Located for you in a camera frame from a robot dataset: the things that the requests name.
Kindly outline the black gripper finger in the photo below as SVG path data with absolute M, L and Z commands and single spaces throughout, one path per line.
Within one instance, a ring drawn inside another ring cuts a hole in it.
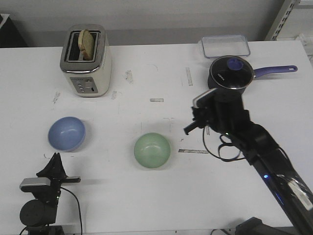
M 48 164 L 36 174 L 37 177 L 66 177 L 60 153 L 54 153 Z

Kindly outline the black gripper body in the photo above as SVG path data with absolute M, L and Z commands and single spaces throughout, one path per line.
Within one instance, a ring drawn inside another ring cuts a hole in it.
M 191 131 L 196 128 L 203 129 L 209 126 L 212 130 L 219 133 L 217 111 L 215 102 L 194 102 L 192 106 L 193 122 L 184 128 L 186 135 L 189 135 Z
M 36 174 L 38 179 L 45 178 L 45 183 L 41 186 L 35 186 L 34 196 L 60 196 L 62 184 L 75 184 L 81 182 L 80 176 L 67 176 L 65 173 L 52 174 Z

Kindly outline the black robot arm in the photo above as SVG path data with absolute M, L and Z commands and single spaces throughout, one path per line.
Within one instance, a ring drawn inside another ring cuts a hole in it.
M 200 96 L 193 100 L 192 110 L 193 123 L 185 127 L 185 133 L 209 126 L 230 139 L 258 172 L 292 225 L 302 235 L 311 235 L 313 193 L 269 132 L 251 121 L 241 95 Z
M 79 183 L 79 176 L 67 176 L 60 153 L 54 153 L 48 164 L 35 178 L 25 178 L 20 184 L 22 192 L 32 193 L 34 199 L 26 202 L 20 211 L 20 221 L 25 225 L 22 231 L 29 235 L 63 235 L 64 228 L 55 225 L 61 190 L 78 198 L 62 184 Z

